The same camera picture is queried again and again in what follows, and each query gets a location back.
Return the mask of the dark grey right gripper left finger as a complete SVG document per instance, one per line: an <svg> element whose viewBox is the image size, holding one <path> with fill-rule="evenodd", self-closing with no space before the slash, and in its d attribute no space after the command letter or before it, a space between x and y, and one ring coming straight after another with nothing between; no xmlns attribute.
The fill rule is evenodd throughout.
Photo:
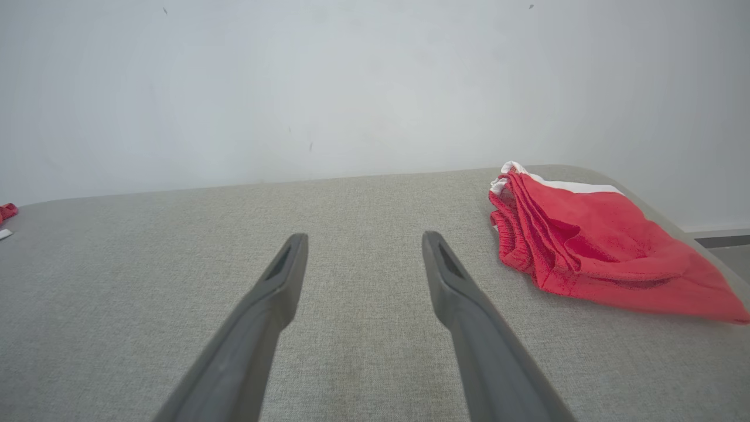
<svg viewBox="0 0 750 422"><path fill-rule="evenodd" d="M279 335L302 293L308 235L294 233L236 305L156 421L257 421Z"/></svg>

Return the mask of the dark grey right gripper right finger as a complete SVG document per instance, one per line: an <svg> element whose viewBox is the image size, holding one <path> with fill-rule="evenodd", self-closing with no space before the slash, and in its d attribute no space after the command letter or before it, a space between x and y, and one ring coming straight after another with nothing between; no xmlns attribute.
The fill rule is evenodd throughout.
<svg viewBox="0 0 750 422"><path fill-rule="evenodd" d="M421 238L435 315L450 331L472 421L573 421L536 361L438 232Z"/></svg>

